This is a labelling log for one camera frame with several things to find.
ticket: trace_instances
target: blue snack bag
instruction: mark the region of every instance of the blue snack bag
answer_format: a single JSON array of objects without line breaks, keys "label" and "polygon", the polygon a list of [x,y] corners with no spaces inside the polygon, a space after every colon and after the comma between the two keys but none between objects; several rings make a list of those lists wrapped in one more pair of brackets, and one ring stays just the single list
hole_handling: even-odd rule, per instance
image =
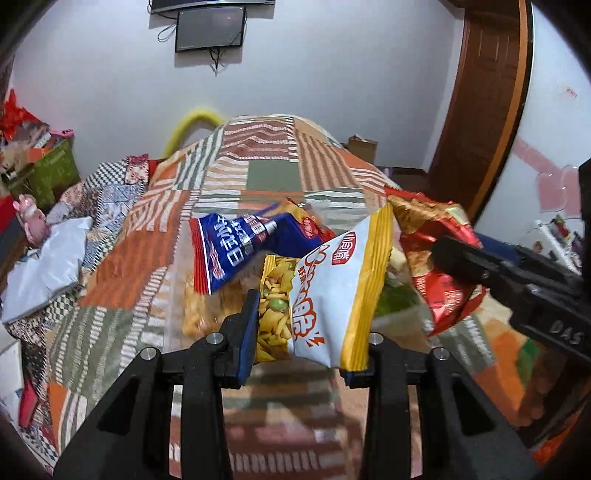
[{"label": "blue snack bag", "polygon": [[[285,210],[293,211],[298,219]],[[191,218],[189,227],[195,256],[195,291],[201,294],[220,289],[260,250],[301,258],[335,236],[330,229],[318,227],[292,202],[233,220],[210,213]]]}]

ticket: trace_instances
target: wooden door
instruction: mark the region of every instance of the wooden door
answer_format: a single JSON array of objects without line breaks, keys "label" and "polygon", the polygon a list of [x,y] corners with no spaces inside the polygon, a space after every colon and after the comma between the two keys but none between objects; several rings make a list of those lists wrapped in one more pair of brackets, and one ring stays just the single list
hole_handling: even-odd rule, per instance
[{"label": "wooden door", "polygon": [[466,9],[456,85],[428,174],[428,195],[462,204],[473,220],[508,156],[529,77],[529,7],[512,1],[514,16]]}]

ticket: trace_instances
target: crispy snack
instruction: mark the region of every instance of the crispy snack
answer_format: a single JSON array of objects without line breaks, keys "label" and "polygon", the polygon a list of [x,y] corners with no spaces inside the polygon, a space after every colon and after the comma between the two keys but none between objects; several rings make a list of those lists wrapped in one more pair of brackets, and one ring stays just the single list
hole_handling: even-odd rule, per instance
[{"label": "crispy snack", "polygon": [[295,258],[267,255],[261,278],[257,362],[287,360],[291,339],[291,308],[288,293],[295,276]]},{"label": "crispy snack", "polygon": [[195,291],[193,270],[187,272],[184,290],[184,316],[182,331],[198,340],[208,333],[217,332],[224,319],[242,310],[245,294],[240,281],[224,285],[214,295]]}]

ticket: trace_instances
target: pink wall sticker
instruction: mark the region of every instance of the pink wall sticker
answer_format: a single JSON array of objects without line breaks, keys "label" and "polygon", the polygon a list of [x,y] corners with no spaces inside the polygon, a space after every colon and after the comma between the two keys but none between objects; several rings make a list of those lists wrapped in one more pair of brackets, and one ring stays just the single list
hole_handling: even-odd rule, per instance
[{"label": "pink wall sticker", "polygon": [[540,212],[561,212],[564,218],[581,216],[577,167],[558,167],[520,137],[516,137],[512,153],[538,172],[535,186]]}]

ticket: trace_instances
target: television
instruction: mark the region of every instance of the television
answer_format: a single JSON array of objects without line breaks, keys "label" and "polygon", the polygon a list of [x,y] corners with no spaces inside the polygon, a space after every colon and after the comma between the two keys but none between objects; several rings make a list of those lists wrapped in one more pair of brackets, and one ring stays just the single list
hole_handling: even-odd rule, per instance
[{"label": "television", "polygon": [[178,13],[176,52],[240,47],[245,21],[244,5],[183,9]]},{"label": "television", "polygon": [[205,5],[274,5],[275,0],[152,0],[152,13]]}]

